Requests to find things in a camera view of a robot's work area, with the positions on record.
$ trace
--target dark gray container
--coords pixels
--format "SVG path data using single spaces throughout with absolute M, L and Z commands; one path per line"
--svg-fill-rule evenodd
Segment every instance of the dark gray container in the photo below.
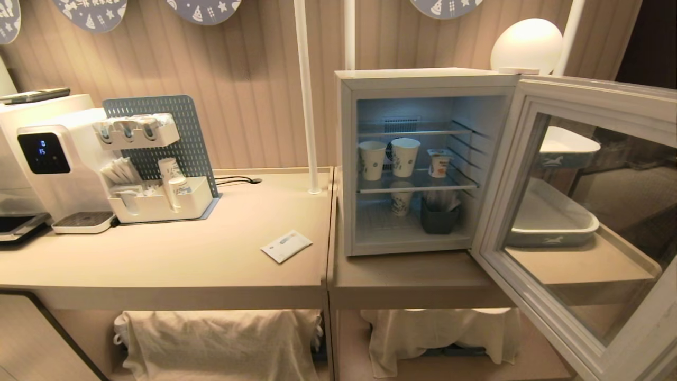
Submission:
M 444 348 L 429 348 L 421 356 L 442 356 Z
M 460 206 L 450 212 L 433 212 L 428 209 L 425 198 L 421 198 L 421 225 L 428 234 L 449 234 L 460 214 Z
M 457 344 L 449 345 L 442 350 L 445 356 L 483 356 L 487 354 L 487 350 L 482 346 L 469 346 L 467 348 L 458 346 Z

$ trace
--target open fridge door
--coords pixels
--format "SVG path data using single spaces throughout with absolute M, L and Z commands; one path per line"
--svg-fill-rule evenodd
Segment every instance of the open fridge door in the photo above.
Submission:
M 584 380 L 677 357 L 677 92 L 522 76 L 472 255 Z

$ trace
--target wall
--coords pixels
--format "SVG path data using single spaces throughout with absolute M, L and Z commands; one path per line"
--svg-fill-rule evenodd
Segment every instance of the wall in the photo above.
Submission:
M 334 163 L 334 70 L 343 66 L 343 3 L 306 0 L 318 162 Z M 588 1 L 567 75 L 613 79 L 640 0 Z M 130 0 L 118 28 L 93 35 L 51 0 L 21 2 L 22 30 L 0 55 L 19 91 L 67 85 L 106 98 L 188 94 L 214 168 L 307 165 L 291 0 L 246 0 L 217 26 L 181 19 L 163 0 Z M 410 0 L 357 0 L 357 67 L 489 68 L 494 41 L 519 20 L 564 29 L 571 0 L 485 0 L 434 20 Z

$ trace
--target round lamp shade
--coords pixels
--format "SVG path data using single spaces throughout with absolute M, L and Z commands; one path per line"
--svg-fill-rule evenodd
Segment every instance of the round lamp shade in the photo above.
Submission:
M 562 33 L 542 18 L 522 20 L 498 37 L 492 49 L 492 70 L 538 69 L 550 74 L 562 53 Z

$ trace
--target cabinet shelf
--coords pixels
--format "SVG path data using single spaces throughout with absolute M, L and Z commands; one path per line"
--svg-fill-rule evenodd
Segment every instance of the cabinet shelf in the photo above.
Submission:
M 389 129 L 398 129 L 397 125 L 388 126 Z M 411 128 L 411 124 L 401 129 Z M 360 123 L 357 136 L 371 138 L 376 136 L 417 136 L 417 135 L 460 135 L 471 134 L 473 131 L 460 123 L 452 122 L 416 122 L 415 131 L 387 131 L 384 123 Z
M 441 191 L 474 188 L 479 188 L 479 185 L 452 165 L 449 166 L 447 176 L 444 178 L 434 178 L 428 175 L 428 169 L 415 169 L 414 173 L 408 178 L 400 178 L 395 176 L 393 172 L 384 171 L 380 180 L 369 181 L 364 180 L 360 176 L 357 184 L 358 193 Z
M 397 362 L 397 377 L 373 378 L 369 358 L 369 323 L 358 310 L 342 310 L 338 325 L 339 381 L 412 381 L 449 380 L 458 375 L 463 380 L 570 380 L 572 375 L 548 340 L 531 321 L 521 315 L 521 350 L 515 364 L 496 365 L 488 356 L 478 357 L 417 357 Z

